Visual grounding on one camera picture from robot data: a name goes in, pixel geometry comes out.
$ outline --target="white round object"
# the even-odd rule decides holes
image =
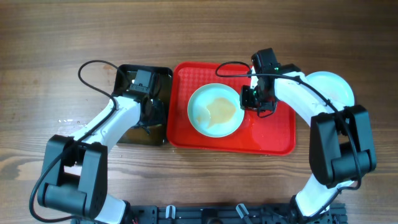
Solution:
[[[216,124],[211,120],[208,107],[214,106],[215,100],[227,100],[230,103],[226,102],[230,106],[229,108],[234,108],[233,115],[232,113],[227,115],[231,116],[229,120]],[[231,87],[219,83],[207,84],[197,89],[189,99],[187,110],[192,126],[199,133],[213,138],[225,137],[233,133],[241,125],[244,118],[239,94]]]
[[[328,97],[347,106],[354,106],[354,93],[349,84],[331,72],[314,72],[305,78]]]

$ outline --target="robotic arm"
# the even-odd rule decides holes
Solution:
[[[311,127],[310,167],[313,174],[303,190],[292,197],[283,222],[275,221],[278,220],[274,217],[275,214],[264,217],[274,220],[275,223],[312,222],[322,213],[329,211],[330,202],[342,189],[350,186],[355,180],[360,182],[364,174],[376,168],[368,112],[360,105],[354,106],[353,103],[336,97],[327,97],[328,104],[312,90],[313,88],[322,93],[322,89],[316,83],[307,80],[294,65],[280,66],[272,49],[258,51],[252,56],[252,62],[251,86],[243,86],[240,94],[242,108],[257,111],[260,116],[265,111],[272,114],[277,108],[277,102],[284,101]],[[143,77],[148,76],[150,78],[143,81]],[[93,222],[136,223],[136,218],[146,208],[138,212],[137,207],[131,207],[128,202],[106,194],[107,155],[130,127],[148,120],[156,101],[156,98],[152,97],[157,89],[156,76],[154,72],[138,70],[130,87],[116,94],[114,99],[117,111],[91,136],[58,161],[47,174],[38,190],[37,200],[41,206],[71,213],[75,215],[73,218]],[[70,137],[53,136],[47,143],[43,169],[102,120],[112,107],[113,102],[110,101],[87,127]],[[339,118],[346,121],[348,130],[339,122]],[[356,154],[352,152],[349,142],[340,144],[338,141],[338,135],[347,135],[347,132],[352,135]],[[64,166],[74,164],[81,165],[80,176],[65,172]],[[188,214],[188,211],[191,212],[191,218],[184,222],[178,222],[174,206],[168,206],[165,210],[156,207],[150,209],[150,216],[140,218],[140,223],[196,223],[196,220],[201,220],[198,223],[250,224],[264,221],[256,215],[250,216],[243,204],[236,207],[237,213],[234,212],[234,215],[243,219],[239,222],[232,221],[233,215],[226,215],[227,208],[221,209],[222,214],[215,208],[179,208],[184,215]],[[263,213],[264,209],[259,208],[260,213]],[[249,211],[256,213],[257,210],[250,208]]]

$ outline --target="wooden table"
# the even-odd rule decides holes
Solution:
[[[350,223],[398,222],[398,13],[389,1],[62,1],[0,4],[0,223],[32,223],[30,191],[45,144],[88,123],[108,99],[82,85],[92,59],[174,68],[188,60],[249,62],[272,47],[281,63],[350,83],[370,113],[377,168],[337,201]],[[115,70],[90,65],[111,92]],[[310,176],[309,128],[285,157],[116,146],[108,192],[133,205],[288,202]],[[50,218],[63,214],[39,208]]]

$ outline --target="red tray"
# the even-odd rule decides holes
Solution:
[[[240,127],[229,136],[211,138],[200,134],[188,119],[188,101],[195,90],[209,83],[222,83],[240,93],[250,78],[220,78],[215,75],[219,64],[183,62],[173,74],[172,92],[167,123],[167,139],[176,147],[210,149],[284,156],[295,147],[295,112],[287,104],[278,102],[272,116],[259,118],[256,112],[245,111]],[[222,74],[242,74],[247,68],[224,66]]]

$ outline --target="wood surface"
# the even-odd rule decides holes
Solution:
[[[377,168],[359,191],[336,201],[346,203],[350,223],[398,223],[397,7],[397,1],[2,1],[0,223],[35,222],[28,199],[46,142],[80,129],[106,106],[106,97],[78,80],[82,63],[249,63],[268,47],[281,63],[307,74],[335,72],[351,85],[370,113]],[[114,74],[104,65],[83,72],[108,92]],[[297,145],[285,157],[118,145],[109,154],[108,192],[133,205],[288,202],[310,176],[308,140],[309,128],[297,117]]]

